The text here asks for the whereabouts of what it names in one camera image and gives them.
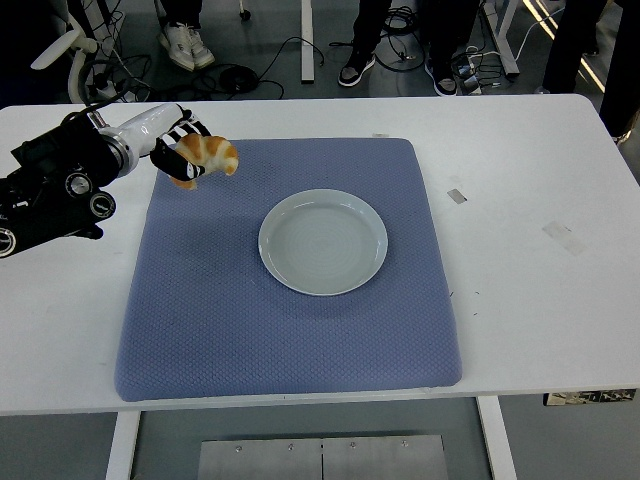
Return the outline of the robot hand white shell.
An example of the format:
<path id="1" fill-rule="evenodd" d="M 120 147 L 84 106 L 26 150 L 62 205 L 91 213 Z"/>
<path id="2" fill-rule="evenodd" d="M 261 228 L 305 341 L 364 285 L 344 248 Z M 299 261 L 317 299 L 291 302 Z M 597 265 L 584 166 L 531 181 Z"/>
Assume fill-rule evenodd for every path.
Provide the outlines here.
<path id="1" fill-rule="evenodd" d="M 204 166 L 187 160 L 177 152 L 177 142 L 188 133 L 201 136 L 210 132 L 191 110 L 178 104 L 163 104 L 123 123 L 110 133 L 113 150 L 119 157 L 118 177 L 133 171 L 140 158 L 180 181 L 194 180 L 205 174 Z"/>

